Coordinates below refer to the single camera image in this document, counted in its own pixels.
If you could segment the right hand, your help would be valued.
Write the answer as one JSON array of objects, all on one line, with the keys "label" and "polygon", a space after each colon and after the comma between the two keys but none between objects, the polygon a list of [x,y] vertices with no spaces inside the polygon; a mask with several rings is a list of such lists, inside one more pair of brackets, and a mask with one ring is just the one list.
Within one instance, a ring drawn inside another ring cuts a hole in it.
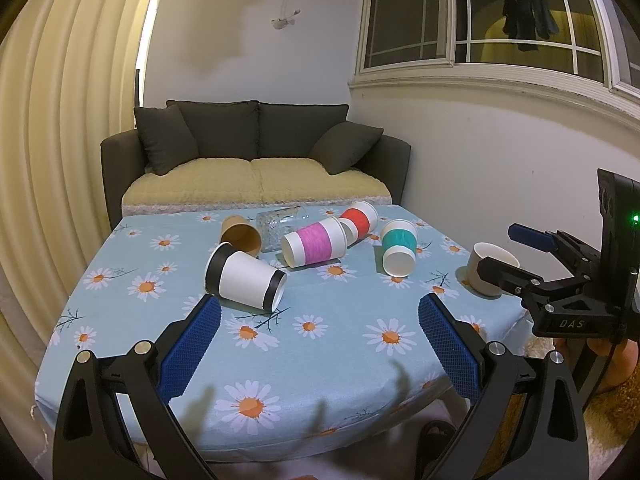
[{"label": "right hand", "polygon": [[639,347],[635,341],[624,339],[616,347],[607,339],[588,339],[588,348],[597,356],[608,360],[608,367],[598,383],[595,394],[626,393],[636,398],[639,381],[636,378],[639,363]]}]

